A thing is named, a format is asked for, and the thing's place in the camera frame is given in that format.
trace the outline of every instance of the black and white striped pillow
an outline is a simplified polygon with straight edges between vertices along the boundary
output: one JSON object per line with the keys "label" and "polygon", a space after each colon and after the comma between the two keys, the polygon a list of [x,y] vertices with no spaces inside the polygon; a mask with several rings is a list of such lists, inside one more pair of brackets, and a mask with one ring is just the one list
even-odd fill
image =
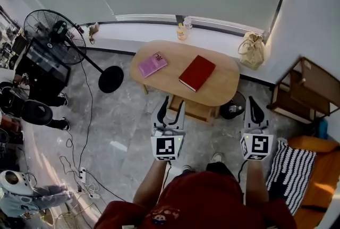
{"label": "black and white striped pillow", "polygon": [[266,185],[270,199],[284,199],[292,215],[302,201],[315,156],[314,151],[293,149],[279,140]]}

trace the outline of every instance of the orange sofa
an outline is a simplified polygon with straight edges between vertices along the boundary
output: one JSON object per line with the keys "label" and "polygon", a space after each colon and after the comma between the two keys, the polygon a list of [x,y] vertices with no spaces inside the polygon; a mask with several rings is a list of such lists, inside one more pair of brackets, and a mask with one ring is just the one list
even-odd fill
{"label": "orange sofa", "polygon": [[288,145],[317,153],[306,193],[294,215],[298,229],[313,229],[322,220],[335,193],[340,176],[340,144],[301,136],[288,139]]}

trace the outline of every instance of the pink book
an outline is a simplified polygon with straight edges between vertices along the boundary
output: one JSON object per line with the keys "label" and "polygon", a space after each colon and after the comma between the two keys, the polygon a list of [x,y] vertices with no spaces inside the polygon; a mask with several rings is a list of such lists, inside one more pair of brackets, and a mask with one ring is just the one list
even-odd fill
{"label": "pink book", "polygon": [[157,70],[160,70],[167,64],[168,63],[164,59],[164,56],[160,52],[157,52],[153,54],[153,56],[146,59],[145,61],[139,63],[138,68],[142,73],[143,77],[146,78],[151,74],[155,73]]}

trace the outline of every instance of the cloth bag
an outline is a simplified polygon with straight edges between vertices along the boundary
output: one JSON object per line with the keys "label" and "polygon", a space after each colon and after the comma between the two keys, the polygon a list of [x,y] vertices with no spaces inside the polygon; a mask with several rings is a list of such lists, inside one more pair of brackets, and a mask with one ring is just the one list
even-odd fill
{"label": "cloth bag", "polygon": [[241,55],[241,64],[252,70],[257,70],[265,61],[264,52],[265,44],[263,43],[263,37],[255,32],[247,32],[238,49],[238,53]]}

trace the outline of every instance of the table leg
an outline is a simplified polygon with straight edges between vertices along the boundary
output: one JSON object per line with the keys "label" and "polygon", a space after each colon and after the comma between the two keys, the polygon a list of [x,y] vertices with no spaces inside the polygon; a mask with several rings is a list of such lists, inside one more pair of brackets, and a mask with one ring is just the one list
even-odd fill
{"label": "table leg", "polygon": [[148,89],[147,89],[147,87],[145,86],[145,84],[142,84],[142,88],[143,88],[144,94],[147,95],[147,94],[148,94]]}
{"label": "table leg", "polygon": [[220,106],[217,106],[215,108],[215,118],[218,118],[218,116],[219,116],[219,108],[220,108]]}

